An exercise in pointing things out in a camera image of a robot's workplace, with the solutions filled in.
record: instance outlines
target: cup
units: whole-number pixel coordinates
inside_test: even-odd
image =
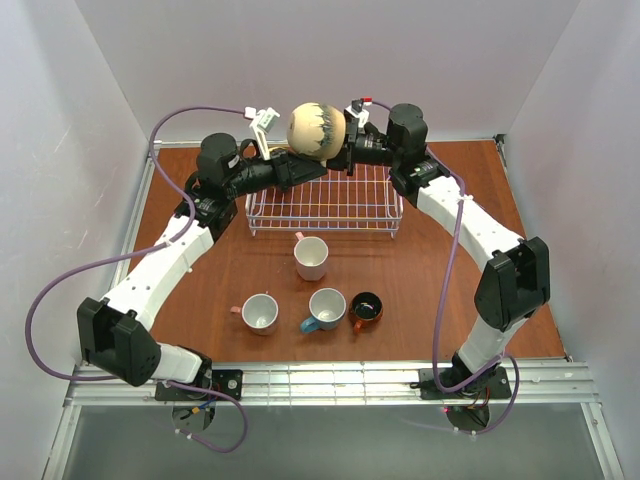
[[[258,335],[271,335],[276,329],[278,302],[271,295],[257,293],[249,297],[242,309],[232,307],[232,313],[242,313],[244,323]]]
[[[316,330],[332,330],[343,319],[347,309],[347,301],[342,294],[333,288],[321,288],[309,300],[311,316],[300,324],[302,333]]]
[[[308,282],[315,282],[327,273],[329,247],[321,238],[305,237],[302,232],[296,233],[298,243],[293,249],[298,274]]]
[[[353,323],[353,333],[375,325],[382,318],[382,300],[375,293],[361,292],[351,300],[349,320]]]

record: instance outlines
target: mug handle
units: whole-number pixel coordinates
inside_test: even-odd
[[[318,322],[316,322],[316,319],[313,317],[307,318],[304,322],[300,324],[300,331],[302,333],[315,332],[319,328],[320,328],[320,325],[318,325]]]

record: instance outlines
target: white wire rack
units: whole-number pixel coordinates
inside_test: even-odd
[[[275,188],[247,196],[249,229],[388,232],[402,220],[402,198],[387,167],[358,165],[352,177],[328,175],[281,192]]]

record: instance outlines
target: wooden table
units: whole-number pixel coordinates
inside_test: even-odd
[[[523,234],[495,145],[489,141],[433,144],[434,152],[466,180],[467,190],[489,214]],[[195,170],[197,149],[164,149],[160,163],[179,184]],[[156,172],[145,205],[136,249],[155,242],[179,203]],[[188,346],[214,361],[372,361],[431,358],[434,319],[451,237],[405,203],[394,239],[386,233],[320,232],[329,245],[329,273],[316,283],[295,270],[291,232],[258,232],[252,237],[240,214],[216,245],[195,264],[160,310],[152,333],[159,342]],[[441,357],[451,358],[465,341],[476,310],[473,295],[480,272],[459,249],[445,309]],[[384,317],[376,328],[355,336],[348,321],[329,332],[302,334],[311,294],[340,290],[347,302],[360,291],[377,293]],[[268,292],[278,301],[276,332],[253,334],[230,313],[251,295]],[[509,350],[519,357],[562,356],[564,350],[548,307],[517,333]]]

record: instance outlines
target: cable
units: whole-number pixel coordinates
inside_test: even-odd
[[[218,447],[217,445],[212,444],[208,440],[205,440],[204,438],[198,435],[192,434],[191,432],[189,432],[188,430],[185,430],[184,428],[179,428],[177,429],[177,431],[179,431],[183,435],[186,435],[187,438],[195,440],[196,442],[207,447],[209,450],[213,450],[214,452],[217,452],[217,453],[231,453],[234,450],[236,450],[238,447],[240,447],[240,445],[242,445],[244,440],[247,438],[247,433],[249,432],[249,417],[247,416],[247,412],[240,402],[238,402],[235,398],[222,392],[216,392],[215,390],[209,390],[206,388],[192,387],[190,385],[184,385],[182,383],[174,382],[173,380],[169,380],[167,382],[167,385],[171,385],[172,387],[181,388],[182,390],[188,390],[191,392],[206,393],[209,395],[213,395],[214,397],[220,398],[222,400],[227,400],[233,403],[238,408],[240,415],[242,415],[242,434],[240,435],[240,439],[230,447]]]
[[[516,403],[516,397],[518,396],[518,391],[520,390],[520,369],[518,368],[518,362],[516,362],[516,359],[513,358],[512,355],[505,353],[505,357],[507,357],[509,360],[511,360],[511,363],[513,364],[513,370],[515,372],[515,383],[513,386],[513,393],[511,394],[511,400],[509,400],[509,403],[507,405],[507,408],[505,408],[504,412],[502,412],[502,415],[500,415],[500,418],[498,418],[498,420],[496,420],[495,422],[493,422],[491,425],[489,425],[487,428],[485,428],[484,430],[459,430],[454,428],[454,431],[460,431],[462,433],[466,433],[467,435],[480,435],[480,434],[484,434],[484,433],[489,433],[493,430],[495,430],[496,428],[498,428],[499,425],[502,424],[502,422],[504,422],[506,420],[506,418],[509,416],[509,414],[511,413],[511,410],[513,409],[513,405]],[[435,425],[426,425],[423,423],[418,423],[418,422],[412,422],[409,420],[405,420],[405,419],[401,419],[404,423],[407,423],[409,425],[412,425],[414,427],[419,427],[419,428],[426,428],[429,430],[440,430],[440,431],[445,431],[445,432],[451,432],[451,428],[445,428],[445,427],[438,427]]]
[[[180,230],[171,239],[169,239],[170,243],[177,242],[178,239],[180,237],[182,237],[182,235],[184,235],[187,232],[187,230],[189,230],[189,228],[191,228],[191,224],[193,223],[193,220],[195,219],[195,213],[196,213],[195,212],[195,205],[193,204],[193,200],[191,200],[189,195],[187,195],[178,185],[176,185],[169,178],[169,175],[167,175],[167,173],[164,171],[164,169],[160,166],[160,163],[158,162],[158,157],[157,157],[155,149],[154,149],[155,140],[156,140],[156,135],[158,133],[158,130],[160,130],[160,127],[162,127],[162,125],[164,125],[167,122],[167,120],[169,120],[172,117],[175,117],[176,115],[178,115],[180,113],[189,112],[189,111],[192,111],[192,110],[213,110],[213,111],[217,111],[217,112],[236,113],[238,115],[244,115],[243,111],[234,110],[234,109],[230,109],[230,108],[208,107],[208,106],[192,106],[192,107],[181,108],[179,110],[176,110],[174,112],[171,112],[171,113],[165,115],[156,124],[156,126],[153,127],[153,130],[151,131],[151,135],[149,136],[149,155],[151,156],[151,160],[153,161],[153,163],[154,163],[154,165],[156,167],[156,170],[160,173],[162,178],[164,178],[165,181],[169,184],[169,186],[173,190],[178,192],[180,194],[180,196],[182,198],[184,198],[185,201],[187,202],[187,204],[189,205],[189,221],[187,222],[187,224],[184,226],[184,228],[182,230]],[[129,259],[134,258],[134,257],[141,257],[141,256],[144,256],[144,255],[147,255],[148,253],[157,252],[158,250],[161,250],[161,249],[167,247],[168,245],[169,245],[169,243],[160,243],[160,244],[155,245],[153,247],[149,247],[149,248],[144,248],[142,250],[138,250],[137,252],[131,252],[131,253],[127,253],[127,254],[124,254],[124,255],[118,255],[118,256],[115,256],[115,257],[106,258],[104,260],[98,260],[96,262],[91,262],[91,263],[88,263],[86,265],[82,265],[80,267],[73,268],[73,269],[69,270],[68,272],[63,273],[62,275],[57,276],[55,279],[53,279],[51,282],[49,282],[42,289],[42,291],[40,293],[38,293],[38,295],[36,295],[36,298],[33,300],[33,303],[31,304],[31,307],[29,307],[29,311],[27,312],[27,318],[26,318],[25,326],[24,326],[24,336],[25,336],[25,340],[26,340],[26,343],[27,343],[27,350],[29,350],[29,355],[31,355],[31,358],[33,359],[35,364],[42,371],[44,371],[45,373],[51,375],[52,377],[59,378],[61,380],[95,382],[95,381],[99,381],[99,380],[111,380],[111,379],[116,378],[116,377],[114,377],[112,375],[106,375],[106,376],[102,375],[102,376],[99,376],[99,377],[91,377],[91,376],[86,376],[85,377],[85,376],[82,376],[82,375],[66,375],[64,373],[56,372],[55,370],[50,368],[38,356],[38,353],[36,352],[35,346],[33,345],[33,332],[32,332],[33,317],[34,317],[34,315],[36,313],[38,305],[40,305],[40,302],[42,302],[42,299],[47,295],[47,293],[49,293],[49,291],[51,291],[51,289],[53,289],[56,285],[58,285],[60,282],[63,282],[67,278],[73,277],[74,275],[77,275],[78,273],[82,273],[82,272],[85,272],[87,270],[91,270],[92,268],[102,267],[104,265],[109,265],[110,263],[116,263],[116,262],[120,262],[122,260],[129,260]]]
[[[389,105],[387,105],[386,103],[378,102],[376,100],[373,100],[371,103],[373,105],[377,105],[377,106],[382,107],[382,108],[384,108],[384,109],[386,109],[388,111],[391,111],[391,107],[389,107]],[[452,245],[451,245],[451,252],[449,253],[449,260],[447,262],[447,268],[446,268],[445,274],[444,274],[444,280],[442,281],[442,289],[440,290],[440,300],[438,301],[438,311],[437,311],[437,314],[436,314],[435,327],[433,329],[433,344],[432,344],[432,348],[431,348],[431,352],[432,352],[432,354],[431,354],[431,365],[432,365],[432,370],[433,370],[433,378],[434,378],[436,386],[438,387],[438,390],[440,390],[443,393],[455,393],[458,390],[462,390],[464,387],[466,387],[470,383],[473,383],[482,374],[484,374],[487,370],[489,370],[493,366],[495,366],[498,363],[500,363],[500,361],[502,360],[502,356],[501,355],[496,355],[491,360],[489,360],[484,365],[484,367],[482,367],[480,370],[478,370],[473,375],[471,375],[469,378],[465,379],[464,381],[460,382],[459,384],[454,385],[453,387],[445,387],[442,384],[442,382],[440,381],[440,373],[438,371],[438,357],[439,357],[439,351],[440,351],[440,330],[442,329],[442,321],[443,321],[443,317],[444,317],[444,306],[445,306],[446,299],[447,299],[447,293],[449,292],[449,282],[451,280],[451,275],[453,273],[453,263],[454,263],[454,260],[456,258],[456,253],[458,252],[458,245],[459,245],[459,240],[460,240],[460,227],[462,225],[462,213],[463,213],[463,210],[464,210],[464,200],[463,200],[462,197],[464,197],[465,193],[466,193],[466,184],[465,184],[464,180],[462,179],[462,177],[460,177],[453,170],[451,170],[449,167],[447,167],[436,156],[436,154],[433,153],[433,151],[431,150],[431,148],[429,148],[428,145],[426,146],[426,151],[436,162],[438,162],[440,165],[442,165],[443,167],[445,167],[449,171],[449,173],[454,178],[454,180],[456,181],[456,183],[458,184],[458,187],[460,189],[460,200],[458,201],[458,213],[456,215],[456,223],[455,223],[455,227],[454,227],[454,230],[453,230],[453,242],[452,242]]]
[[[473,399],[472,403],[470,403],[469,405],[464,405],[463,408],[467,410],[473,410],[474,408],[476,408],[476,404],[478,403],[478,400],[480,400],[481,396],[482,396],[482,390],[478,392],[478,394],[476,395],[476,398]]]
[[[486,407],[487,405],[489,405],[489,398],[491,397],[491,389],[489,387],[486,388],[486,398],[484,399],[484,402],[482,405],[480,405],[480,408],[482,407]]]
[[[203,408],[207,408],[212,403],[215,403],[216,400],[217,400],[216,397],[211,397],[206,402],[198,405],[197,407],[193,407],[191,410],[188,410],[189,413],[187,413],[184,417],[180,417],[180,419],[184,420],[185,418],[189,418],[191,415],[194,415],[194,414],[198,413]]]

